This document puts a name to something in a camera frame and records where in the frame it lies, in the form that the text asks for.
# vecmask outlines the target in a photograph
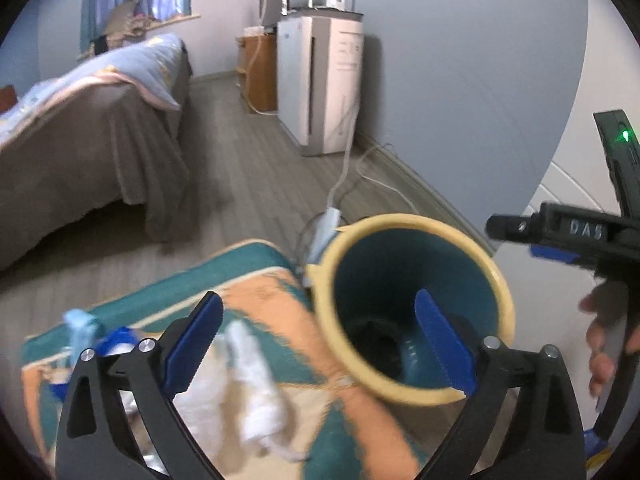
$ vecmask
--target gray laminate floor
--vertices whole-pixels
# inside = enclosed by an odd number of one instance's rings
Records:
[[[144,209],[115,203],[53,233],[0,274],[0,404],[33,452],[18,374],[25,336],[59,324],[68,309],[137,290],[245,238],[265,238],[291,254],[304,225],[324,210],[342,165],[341,155],[299,156],[276,118],[247,113],[233,78],[192,84],[180,143],[193,181],[176,240],[152,243]],[[402,187],[375,157],[368,166],[371,176]],[[337,196],[348,222],[410,212],[353,170]],[[421,203],[421,213],[453,222],[435,202]],[[399,411],[433,451],[459,408]]]

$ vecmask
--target human hand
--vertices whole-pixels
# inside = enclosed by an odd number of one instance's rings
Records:
[[[589,361],[589,370],[593,374],[589,383],[592,397],[600,396],[602,388],[616,371],[615,362],[602,351],[606,338],[605,329],[626,313],[627,301],[628,290],[624,283],[607,282],[594,288],[593,292],[578,304],[581,311],[597,314],[587,330],[586,337],[592,352]],[[640,351],[640,326],[629,338],[625,351],[629,354]]]

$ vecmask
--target red object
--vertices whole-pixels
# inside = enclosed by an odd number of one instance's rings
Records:
[[[13,108],[17,102],[18,96],[15,94],[15,89],[12,85],[0,89],[0,114],[4,114],[7,110]]]

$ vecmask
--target yellow rim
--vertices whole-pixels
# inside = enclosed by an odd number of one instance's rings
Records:
[[[349,373],[363,386],[387,400],[414,406],[436,406],[463,399],[464,394],[453,388],[414,388],[386,377],[360,357],[342,329],[334,304],[334,277],[338,264],[357,241],[387,229],[421,230],[437,235],[465,251],[480,267],[494,292],[498,307],[498,337],[507,345],[513,343],[513,301],[506,280],[494,261],[478,244],[457,229],[437,220],[409,214],[374,216],[343,229],[324,252],[320,265],[307,266],[322,333],[334,355],[340,359]]]

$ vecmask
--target metal bolt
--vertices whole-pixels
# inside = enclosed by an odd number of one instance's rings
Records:
[[[500,348],[500,340],[494,335],[488,335],[482,340],[482,342],[484,343],[484,346],[491,350],[497,350]]]
[[[95,356],[95,351],[92,348],[87,348],[86,350],[82,350],[80,354],[80,358],[82,361],[90,361]]]
[[[551,357],[552,359],[555,359],[560,355],[560,351],[557,346],[544,345],[542,349],[545,351],[546,356]]]
[[[153,339],[143,339],[138,345],[141,352],[151,352],[155,347],[156,342]]]

